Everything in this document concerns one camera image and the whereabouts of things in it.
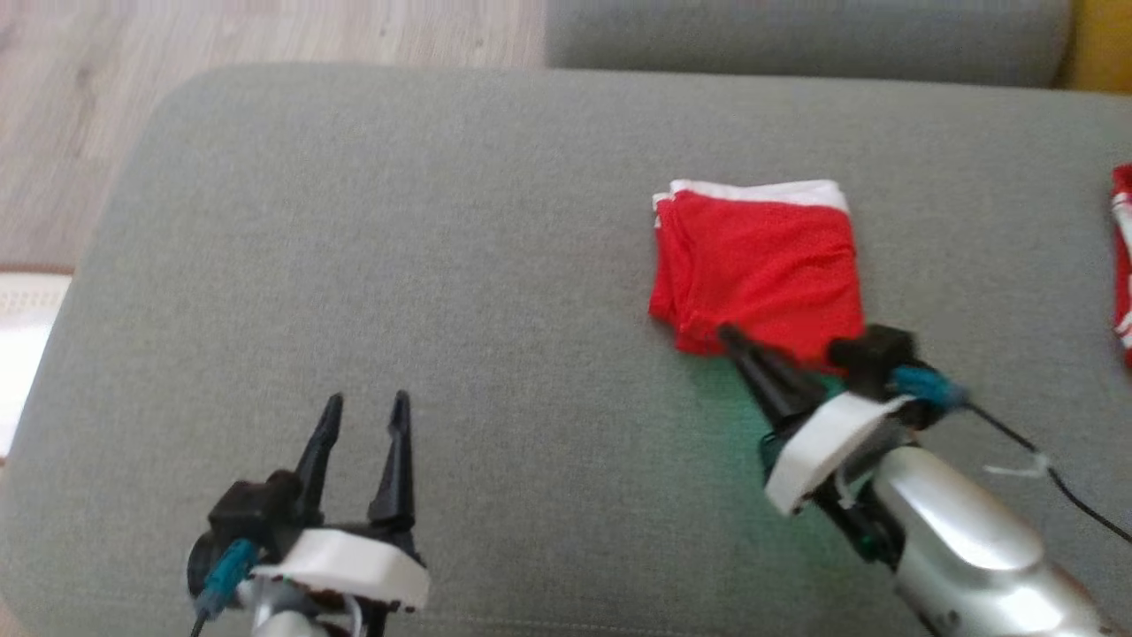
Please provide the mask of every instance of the wooden floor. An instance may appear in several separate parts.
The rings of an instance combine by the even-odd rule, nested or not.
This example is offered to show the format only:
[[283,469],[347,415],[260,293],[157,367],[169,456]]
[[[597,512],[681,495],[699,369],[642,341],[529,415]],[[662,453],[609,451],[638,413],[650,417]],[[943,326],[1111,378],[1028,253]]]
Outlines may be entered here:
[[[543,0],[0,0],[0,270],[77,264],[154,104],[194,75],[541,66],[542,20]],[[16,636],[0,602],[0,637]]]

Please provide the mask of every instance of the blue connector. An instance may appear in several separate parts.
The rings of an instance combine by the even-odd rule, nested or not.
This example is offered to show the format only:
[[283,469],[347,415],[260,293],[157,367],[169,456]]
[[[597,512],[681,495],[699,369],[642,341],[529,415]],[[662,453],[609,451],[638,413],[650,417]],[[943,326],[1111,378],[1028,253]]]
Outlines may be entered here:
[[213,621],[235,596],[235,587],[248,578],[259,561],[259,548],[247,540],[233,542],[205,579],[205,589],[192,603],[197,617]]
[[943,410],[954,410],[967,403],[967,390],[943,375],[923,368],[897,368],[892,373],[897,391],[907,394]]

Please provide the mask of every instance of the yellow fabric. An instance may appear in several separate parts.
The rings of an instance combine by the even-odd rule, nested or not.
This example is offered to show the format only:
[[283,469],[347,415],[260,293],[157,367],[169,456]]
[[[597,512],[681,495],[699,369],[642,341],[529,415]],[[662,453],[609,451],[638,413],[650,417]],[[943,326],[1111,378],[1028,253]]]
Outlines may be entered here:
[[1074,12],[1063,85],[1132,93],[1132,0],[1078,0]]

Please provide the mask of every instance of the gray sofa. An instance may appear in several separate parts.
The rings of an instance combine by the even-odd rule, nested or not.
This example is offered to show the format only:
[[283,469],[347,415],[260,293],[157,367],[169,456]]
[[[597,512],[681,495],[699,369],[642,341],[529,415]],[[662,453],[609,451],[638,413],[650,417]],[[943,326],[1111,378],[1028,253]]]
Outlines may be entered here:
[[[766,431],[646,315],[669,179],[840,181],[871,320],[1129,524],[1108,171],[1132,100],[895,81],[264,66],[157,109],[46,348],[0,485],[0,595],[40,637],[187,634],[224,489],[346,397],[359,519],[414,398],[423,612],[391,635],[918,635],[881,567],[761,492]],[[963,418],[925,445],[1132,625],[1127,551]],[[247,635],[231,613],[207,637]]]
[[1048,86],[1071,0],[550,0],[554,67]]

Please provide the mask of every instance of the red and white fabric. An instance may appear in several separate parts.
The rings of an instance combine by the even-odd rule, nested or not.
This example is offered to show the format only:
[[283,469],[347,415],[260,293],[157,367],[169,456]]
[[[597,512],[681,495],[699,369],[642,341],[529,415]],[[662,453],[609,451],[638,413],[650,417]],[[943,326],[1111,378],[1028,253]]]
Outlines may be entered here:
[[1132,368],[1132,163],[1113,170],[1113,217],[1116,219],[1116,336],[1124,363]]
[[678,179],[653,207],[649,312],[675,328],[678,350],[720,354],[715,332],[734,324],[822,369],[830,341],[864,330],[849,206],[837,182]]

